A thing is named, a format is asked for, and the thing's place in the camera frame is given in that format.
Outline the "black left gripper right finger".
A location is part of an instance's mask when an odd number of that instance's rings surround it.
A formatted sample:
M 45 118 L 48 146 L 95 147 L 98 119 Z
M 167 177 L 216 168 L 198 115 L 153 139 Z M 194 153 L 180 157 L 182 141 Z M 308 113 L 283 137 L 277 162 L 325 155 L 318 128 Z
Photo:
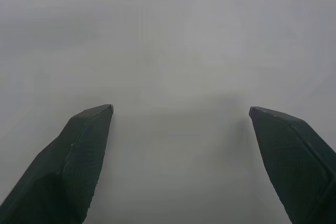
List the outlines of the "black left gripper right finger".
M 302 119 L 257 106 L 249 116 L 292 224 L 336 224 L 336 152 Z

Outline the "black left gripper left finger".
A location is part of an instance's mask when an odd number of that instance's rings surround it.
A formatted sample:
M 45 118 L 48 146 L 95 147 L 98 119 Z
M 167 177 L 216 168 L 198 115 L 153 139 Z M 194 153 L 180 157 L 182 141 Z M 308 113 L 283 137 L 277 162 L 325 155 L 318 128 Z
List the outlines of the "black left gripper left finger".
M 102 170 L 113 106 L 86 109 L 31 162 L 0 205 L 0 224 L 83 224 Z

